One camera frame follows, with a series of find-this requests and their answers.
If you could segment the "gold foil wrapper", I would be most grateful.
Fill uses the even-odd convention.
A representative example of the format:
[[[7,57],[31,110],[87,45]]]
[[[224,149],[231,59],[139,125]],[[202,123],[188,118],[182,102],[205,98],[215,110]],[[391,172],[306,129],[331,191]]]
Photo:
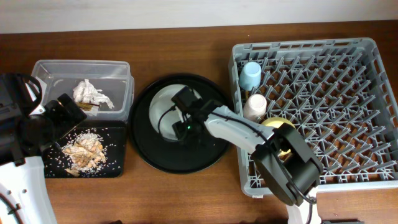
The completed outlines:
[[[78,102],[77,106],[81,108],[83,111],[98,110],[98,108],[100,107],[99,105],[91,103],[81,103],[81,102]]]

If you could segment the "grey round plate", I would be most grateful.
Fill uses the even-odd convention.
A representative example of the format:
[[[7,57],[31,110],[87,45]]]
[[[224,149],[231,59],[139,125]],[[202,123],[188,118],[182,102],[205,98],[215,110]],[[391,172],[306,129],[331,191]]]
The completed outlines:
[[[185,85],[172,84],[161,88],[153,97],[149,106],[149,119],[152,127],[161,140],[167,142],[184,142],[188,139],[186,126],[182,124],[181,136],[177,137],[172,127],[173,124],[183,121],[182,112],[175,107],[168,111],[175,104],[172,97],[179,92]]]

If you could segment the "white tissue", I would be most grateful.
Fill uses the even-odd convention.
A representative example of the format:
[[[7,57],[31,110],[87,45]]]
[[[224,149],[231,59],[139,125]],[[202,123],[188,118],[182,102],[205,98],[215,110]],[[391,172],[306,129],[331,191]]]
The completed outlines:
[[[75,103],[91,103],[99,105],[98,110],[84,111],[89,116],[97,116],[101,104],[105,104],[110,110],[114,109],[114,104],[111,99],[102,94],[102,90],[96,89],[89,79],[84,79],[73,89],[73,100]]]

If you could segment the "yellow bowl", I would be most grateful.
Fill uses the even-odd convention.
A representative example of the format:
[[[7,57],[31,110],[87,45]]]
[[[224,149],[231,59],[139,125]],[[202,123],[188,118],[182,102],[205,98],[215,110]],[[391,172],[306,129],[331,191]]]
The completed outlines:
[[[280,118],[280,117],[273,117],[273,118],[265,119],[261,124],[264,125],[264,126],[270,126],[270,127],[273,127],[273,128],[279,128],[283,124],[288,124],[291,127],[295,128],[294,124],[291,123],[289,120],[287,120],[285,118]],[[283,157],[285,157],[286,155],[288,155],[290,153],[291,153],[290,149],[287,150],[287,151],[280,150],[278,152],[278,157],[279,158],[283,158]]]

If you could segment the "pink plastic cup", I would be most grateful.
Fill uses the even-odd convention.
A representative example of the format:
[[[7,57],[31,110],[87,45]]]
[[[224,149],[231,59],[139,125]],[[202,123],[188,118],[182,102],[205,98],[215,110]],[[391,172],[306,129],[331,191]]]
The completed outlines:
[[[267,100],[263,95],[253,94],[243,107],[243,117],[258,122],[266,113]]]

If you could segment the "blue plastic cup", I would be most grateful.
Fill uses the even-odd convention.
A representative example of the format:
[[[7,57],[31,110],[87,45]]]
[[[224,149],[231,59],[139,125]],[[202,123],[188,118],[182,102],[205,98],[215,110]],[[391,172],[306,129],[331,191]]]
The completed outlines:
[[[257,62],[246,63],[239,76],[239,86],[247,91],[257,88],[261,82],[261,72],[261,66]]]

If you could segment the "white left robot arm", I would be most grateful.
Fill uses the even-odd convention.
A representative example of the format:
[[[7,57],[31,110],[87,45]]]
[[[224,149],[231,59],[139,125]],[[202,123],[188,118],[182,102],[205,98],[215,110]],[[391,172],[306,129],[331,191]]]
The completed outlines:
[[[86,119],[67,95],[42,104],[40,81],[1,74],[1,223],[56,223],[43,153]]]

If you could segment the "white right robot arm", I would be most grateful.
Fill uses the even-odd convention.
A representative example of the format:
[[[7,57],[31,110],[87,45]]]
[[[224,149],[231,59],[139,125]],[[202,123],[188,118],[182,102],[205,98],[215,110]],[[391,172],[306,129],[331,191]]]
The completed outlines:
[[[255,123],[217,101],[204,101],[187,86],[171,100],[172,109],[182,114],[172,126],[177,139],[206,132],[245,150],[269,190],[285,204],[289,223],[321,223],[316,194],[323,165],[295,128]]]

